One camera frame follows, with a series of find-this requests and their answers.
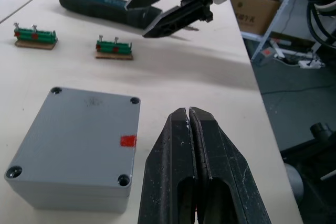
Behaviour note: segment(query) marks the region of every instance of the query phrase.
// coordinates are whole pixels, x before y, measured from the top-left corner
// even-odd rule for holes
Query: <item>screw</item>
[[[37,33],[37,29],[36,29],[37,25],[32,25],[32,28],[34,30],[35,33]]]

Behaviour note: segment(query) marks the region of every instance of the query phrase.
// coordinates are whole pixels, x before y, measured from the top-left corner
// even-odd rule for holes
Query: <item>black cable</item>
[[[311,4],[310,8],[311,8],[311,11],[313,12],[313,16],[314,16],[315,22],[318,25],[318,27],[321,30],[321,32],[323,32],[323,34],[326,35],[329,39],[336,40],[336,37],[333,36],[332,34],[328,33],[328,31],[324,28],[324,26],[323,26],[323,24],[322,24],[322,22],[321,22],[321,20],[319,18],[319,15],[318,15],[318,13],[316,11],[315,5]]]
[[[330,85],[319,86],[319,87],[304,88],[304,89],[270,91],[270,92],[261,93],[261,95],[277,94],[277,93],[296,93],[296,92],[304,92],[304,91],[314,90],[314,89],[328,89],[332,87],[336,87],[336,83],[330,84]]]
[[[294,0],[294,2],[293,2],[292,9],[290,10],[289,15],[288,15],[288,19],[287,19],[287,21],[286,21],[286,23],[285,23],[285,27],[284,27],[283,30],[280,32],[281,34],[286,30],[286,28],[287,28],[287,26],[288,26],[288,23],[289,23],[289,21],[290,21],[290,18],[291,18],[291,16],[292,16],[293,11],[294,11],[295,3],[296,3],[296,0]]]
[[[336,49],[335,46],[333,45],[330,45],[328,43],[326,43],[323,39],[321,39],[317,33],[315,32],[314,28],[313,28],[313,25],[312,25],[312,22],[311,22],[311,3],[309,3],[307,5],[307,24],[308,24],[308,28],[309,28],[309,31],[311,33],[311,35],[313,36],[313,38],[318,42],[320,43],[321,45],[324,45],[326,47],[329,47],[329,48],[332,48],[332,49]]]

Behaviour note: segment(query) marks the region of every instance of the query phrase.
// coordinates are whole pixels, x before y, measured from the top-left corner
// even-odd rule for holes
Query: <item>gray floor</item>
[[[309,128],[315,123],[328,123],[336,130],[333,71],[288,67],[277,61],[253,68],[280,150],[311,140]],[[294,92],[277,92],[282,90]]]

